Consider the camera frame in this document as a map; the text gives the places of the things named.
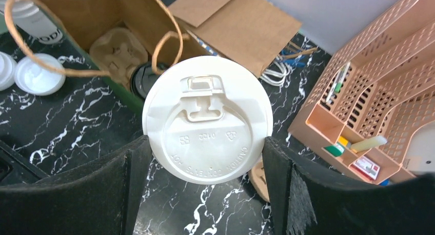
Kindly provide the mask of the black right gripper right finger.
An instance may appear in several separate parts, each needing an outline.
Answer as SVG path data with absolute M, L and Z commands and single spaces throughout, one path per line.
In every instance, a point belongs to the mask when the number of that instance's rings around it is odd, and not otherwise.
M 434 234 L 434 175 L 361 182 L 266 137 L 263 163 L 275 234 Z

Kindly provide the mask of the orange plastic file organizer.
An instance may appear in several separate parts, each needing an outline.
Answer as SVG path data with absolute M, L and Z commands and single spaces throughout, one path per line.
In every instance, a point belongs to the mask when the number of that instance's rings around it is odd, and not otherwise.
M 434 0 L 399 0 L 338 50 L 288 131 L 344 175 L 413 178 L 405 155 L 434 121 Z M 365 156 L 375 181 L 351 167 Z

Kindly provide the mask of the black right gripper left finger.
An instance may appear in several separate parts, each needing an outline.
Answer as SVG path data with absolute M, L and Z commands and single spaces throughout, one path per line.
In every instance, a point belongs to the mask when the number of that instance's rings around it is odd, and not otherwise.
M 144 135 L 33 184 L 1 187 L 1 234 L 133 234 L 152 150 Z

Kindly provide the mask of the brown pulp cup carrier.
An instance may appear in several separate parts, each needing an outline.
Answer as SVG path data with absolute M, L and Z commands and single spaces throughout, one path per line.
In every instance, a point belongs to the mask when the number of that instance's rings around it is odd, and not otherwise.
M 270 202 L 263 160 L 257 162 L 256 165 L 251 170 L 249 170 L 248 176 L 251 184 L 257 191 L 258 195 L 265 202 Z

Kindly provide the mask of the green kraft paper bag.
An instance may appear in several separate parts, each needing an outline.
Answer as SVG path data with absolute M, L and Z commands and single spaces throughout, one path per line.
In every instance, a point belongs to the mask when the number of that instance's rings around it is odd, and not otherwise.
M 19 2 L 35 4 L 79 50 L 89 50 L 109 30 L 125 25 L 152 55 L 154 65 L 174 65 L 207 54 L 161 0 L 7 0 L 4 14 L 9 32 L 23 53 L 43 67 L 48 64 L 35 56 L 16 29 L 18 20 L 12 12 Z

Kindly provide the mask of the black lid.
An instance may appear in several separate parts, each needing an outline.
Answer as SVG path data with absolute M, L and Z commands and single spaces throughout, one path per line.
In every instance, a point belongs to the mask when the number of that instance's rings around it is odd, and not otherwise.
M 150 92 L 151 87 L 155 84 L 156 80 L 160 77 L 160 74 L 155 74 L 152 71 L 152 63 L 148 61 L 139 65 L 133 72 L 130 79 L 131 92 L 142 99 L 146 99 Z

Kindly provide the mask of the red and white small box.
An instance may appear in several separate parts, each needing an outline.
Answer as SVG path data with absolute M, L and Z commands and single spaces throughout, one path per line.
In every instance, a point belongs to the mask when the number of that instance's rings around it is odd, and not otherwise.
M 380 172 L 380 166 L 371 159 L 362 156 L 351 164 L 351 167 L 359 171 L 365 177 L 375 181 Z

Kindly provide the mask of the stack of flat paper bags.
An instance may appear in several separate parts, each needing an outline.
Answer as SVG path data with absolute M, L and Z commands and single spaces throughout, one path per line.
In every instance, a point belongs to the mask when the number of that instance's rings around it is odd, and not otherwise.
M 291 42 L 302 23 L 267 0 L 176 0 L 169 10 L 202 46 L 275 86 L 270 64 L 316 51 Z

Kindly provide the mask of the stack of white paper cups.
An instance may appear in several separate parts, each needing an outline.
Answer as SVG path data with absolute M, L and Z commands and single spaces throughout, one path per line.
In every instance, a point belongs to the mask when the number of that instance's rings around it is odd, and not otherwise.
M 15 2 L 11 14 L 17 26 L 42 44 L 55 44 L 63 38 L 57 25 L 32 1 Z

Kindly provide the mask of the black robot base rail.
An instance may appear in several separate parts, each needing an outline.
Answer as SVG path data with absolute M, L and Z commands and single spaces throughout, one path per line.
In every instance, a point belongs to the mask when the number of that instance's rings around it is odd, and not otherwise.
M 1 186 L 32 184 L 48 176 L 1 141 Z

